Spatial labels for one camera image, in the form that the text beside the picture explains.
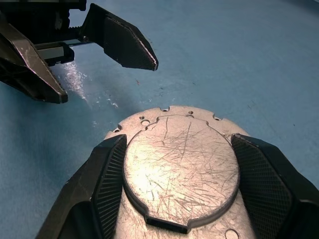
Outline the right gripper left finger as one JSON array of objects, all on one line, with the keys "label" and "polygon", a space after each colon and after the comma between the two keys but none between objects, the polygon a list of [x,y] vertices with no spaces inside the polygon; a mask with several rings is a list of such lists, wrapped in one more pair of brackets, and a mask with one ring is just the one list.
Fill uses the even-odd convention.
[{"label": "right gripper left finger", "polygon": [[127,137],[99,143],[61,189],[35,239],[114,239]]}]

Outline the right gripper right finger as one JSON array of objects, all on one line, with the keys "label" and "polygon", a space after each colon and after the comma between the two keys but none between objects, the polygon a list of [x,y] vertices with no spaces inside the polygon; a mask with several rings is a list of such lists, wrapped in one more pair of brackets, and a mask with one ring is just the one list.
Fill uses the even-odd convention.
[{"label": "right gripper right finger", "polygon": [[319,239],[319,190],[274,145],[231,137],[239,189],[257,239]]}]

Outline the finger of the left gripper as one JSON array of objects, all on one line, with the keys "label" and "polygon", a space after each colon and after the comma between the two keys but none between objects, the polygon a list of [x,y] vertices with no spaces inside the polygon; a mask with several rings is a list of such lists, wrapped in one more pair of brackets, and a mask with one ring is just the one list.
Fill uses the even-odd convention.
[{"label": "finger of the left gripper", "polygon": [[68,101],[67,92],[33,43],[4,20],[0,20],[0,81],[36,101]]},{"label": "finger of the left gripper", "polygon": [[140,30],[94,3],[90,4],[80,35],[101,46],[122,67],[158,69],[158,59]]}]

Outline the silver hinged motor lid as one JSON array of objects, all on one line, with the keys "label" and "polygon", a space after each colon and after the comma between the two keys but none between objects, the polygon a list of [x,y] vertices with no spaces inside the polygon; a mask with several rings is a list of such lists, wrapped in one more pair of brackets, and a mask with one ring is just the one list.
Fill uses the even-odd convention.
[{"label": "silver hinged motor lid", "polygon": [[114,239],[257,239],[231,145],[245,131],[213,112],[153,108],[107,133],[127,136]]}]

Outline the blue table cover sheet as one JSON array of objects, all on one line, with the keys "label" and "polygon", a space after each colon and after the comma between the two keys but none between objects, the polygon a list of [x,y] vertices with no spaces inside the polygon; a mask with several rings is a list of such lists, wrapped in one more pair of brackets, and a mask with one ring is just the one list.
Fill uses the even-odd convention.
[{"label": "blue table cover sheet", "polygon": [[34,239],[65,182],[123,119],[186,105],[277,146],[319,189],[319,3],[88,0],[137,26],[156,71],[96,44],[52,68],[69,100],[37,102],[0,82],[0,239]]}]

